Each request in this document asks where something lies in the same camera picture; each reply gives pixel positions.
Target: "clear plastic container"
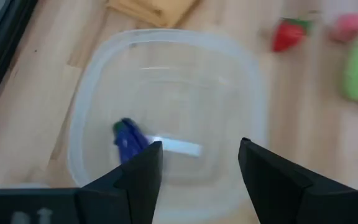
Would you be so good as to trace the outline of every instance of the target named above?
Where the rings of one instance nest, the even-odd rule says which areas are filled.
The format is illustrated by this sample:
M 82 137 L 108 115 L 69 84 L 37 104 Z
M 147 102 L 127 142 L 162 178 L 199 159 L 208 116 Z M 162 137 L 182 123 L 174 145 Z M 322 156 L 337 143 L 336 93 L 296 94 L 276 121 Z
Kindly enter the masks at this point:
M 68 168 L 84 186 L 119 165 L 112 125 L 132 118 L 163 141 L 155 223 L 217 218 L 247 198 L 237 161 L 267 142 L 257 62 L 236 43 L 187 30 L 133 30 L 95 52 L 75 100 Z

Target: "toy strawberry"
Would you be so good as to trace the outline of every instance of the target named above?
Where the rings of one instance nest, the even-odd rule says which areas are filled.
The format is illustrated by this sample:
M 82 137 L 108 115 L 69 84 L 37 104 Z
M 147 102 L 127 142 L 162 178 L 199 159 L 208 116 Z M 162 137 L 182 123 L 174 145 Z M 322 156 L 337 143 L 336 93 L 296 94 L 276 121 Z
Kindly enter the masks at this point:
M 274 52 L 283 52 L 299 44 L 307 35 L 310 21 L 282 19 L 273 39 Z

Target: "yellow sponge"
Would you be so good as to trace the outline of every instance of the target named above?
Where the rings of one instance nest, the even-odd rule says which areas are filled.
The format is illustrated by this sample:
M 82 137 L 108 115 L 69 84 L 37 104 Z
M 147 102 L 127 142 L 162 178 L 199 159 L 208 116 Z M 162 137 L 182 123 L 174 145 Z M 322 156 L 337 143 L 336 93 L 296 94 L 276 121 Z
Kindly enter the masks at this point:
M 157 27 L 172 28 L 197 0 L 109 0 L 112 7 Z

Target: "pink toy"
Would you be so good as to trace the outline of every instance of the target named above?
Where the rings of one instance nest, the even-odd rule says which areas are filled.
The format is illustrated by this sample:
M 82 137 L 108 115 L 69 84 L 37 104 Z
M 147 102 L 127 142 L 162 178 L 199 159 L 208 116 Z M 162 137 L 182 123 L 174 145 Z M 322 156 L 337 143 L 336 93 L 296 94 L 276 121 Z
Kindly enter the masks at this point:
M 350 42 L 358 36 L 358 13 L 342 14 L 338 17 L 331 37 L 340 42 Z

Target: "wooden table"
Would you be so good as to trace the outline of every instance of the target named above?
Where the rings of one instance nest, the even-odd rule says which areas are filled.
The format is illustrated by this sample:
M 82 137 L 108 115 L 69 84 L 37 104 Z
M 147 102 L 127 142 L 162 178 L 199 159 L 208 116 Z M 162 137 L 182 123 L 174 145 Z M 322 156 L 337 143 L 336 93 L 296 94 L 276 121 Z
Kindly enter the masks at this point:
M 104 5 L 105 0 L 39 1 L 0 88 L 0 186 L 73 185 L 65 149 L 83 70 L 113 34 L 149 27 Z M 226 35 L 253 51 L 270 95 L 269 148 L 358 188 L 358 104 L 346 101 L 339 88 L 347 49 L 326 38 L 327 24 L 355 7 L 356 0 L 201 0 L 180 27 Z M 289 52 L 271 53 L 261 33 L 279 17 L 310 10 L 321 11 L 313 35 Z M 257 220 L 249 203 L 230 218 L 216 223 Z

